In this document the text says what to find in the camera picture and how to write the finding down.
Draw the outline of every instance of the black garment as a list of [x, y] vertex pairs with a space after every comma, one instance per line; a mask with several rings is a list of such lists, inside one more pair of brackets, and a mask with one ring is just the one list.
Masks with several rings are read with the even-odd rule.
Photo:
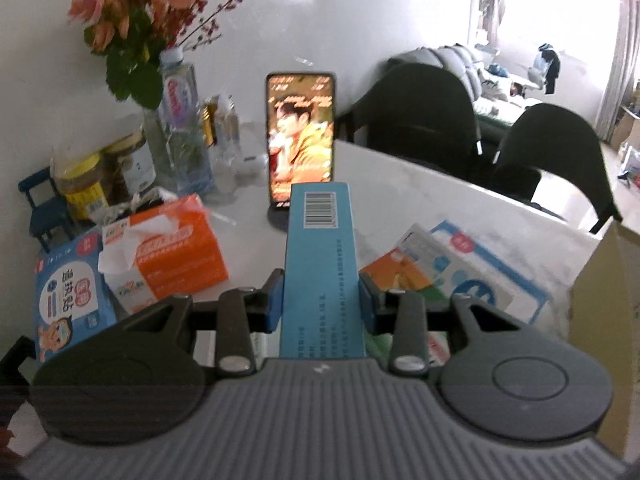
[[548, 43], [542, 45], [539, 50], [542, 51], [543, 59], [551, 63], [549, 70], [546, 72], [546, 94], [553, 94], [556, 92], [556, 79], [560, 77], [560, 58]]

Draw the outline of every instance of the orange tissue box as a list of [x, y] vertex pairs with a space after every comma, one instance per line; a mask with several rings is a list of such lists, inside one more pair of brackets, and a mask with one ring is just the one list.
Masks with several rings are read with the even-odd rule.
[[102, 229], [98, 270], [127, 312], [228, 279], [209, 215], [191, 195]]

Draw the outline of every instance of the miniature blue chair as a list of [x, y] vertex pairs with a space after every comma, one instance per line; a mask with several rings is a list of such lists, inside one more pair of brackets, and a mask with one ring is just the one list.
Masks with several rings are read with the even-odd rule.
[[[40, 184], [44, 184], [47, 180], [51, 184], [54, 196], [46, 202], [36, 205], [33, 197], [31, 197], [31, 190]], [[46, 253], [49, 253], [50, 249], [45, 236], [50, 242], [52, 239], [51, 231], [56, 227], [62, 227], [69, 240], [74, 239], [72, 231], [73, 220], [66, 208], [66, 200], [60, 195], [48, 166], [21, 181], [18, 184], [18, 190], [27, 196], [27, 200], [33, 209], [29, 224], [29, 234], [38, 239]]]

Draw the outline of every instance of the blue box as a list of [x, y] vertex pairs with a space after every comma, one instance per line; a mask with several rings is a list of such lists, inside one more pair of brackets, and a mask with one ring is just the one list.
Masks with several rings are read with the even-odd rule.
[[36, 263], [36, 361], [39, 364], [116, 323], [98, 272], [102, 240], [88, 232]]
[[349, 186], [294, 184], [280, 357], [366, 356]]

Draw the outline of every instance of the smartphone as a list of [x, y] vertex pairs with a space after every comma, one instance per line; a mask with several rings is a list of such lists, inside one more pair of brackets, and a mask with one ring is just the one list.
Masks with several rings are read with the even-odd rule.
[[335, 76], [271, 73], [266, 103], [271, 206], [286, 209], [292, 184], [334, 176]]

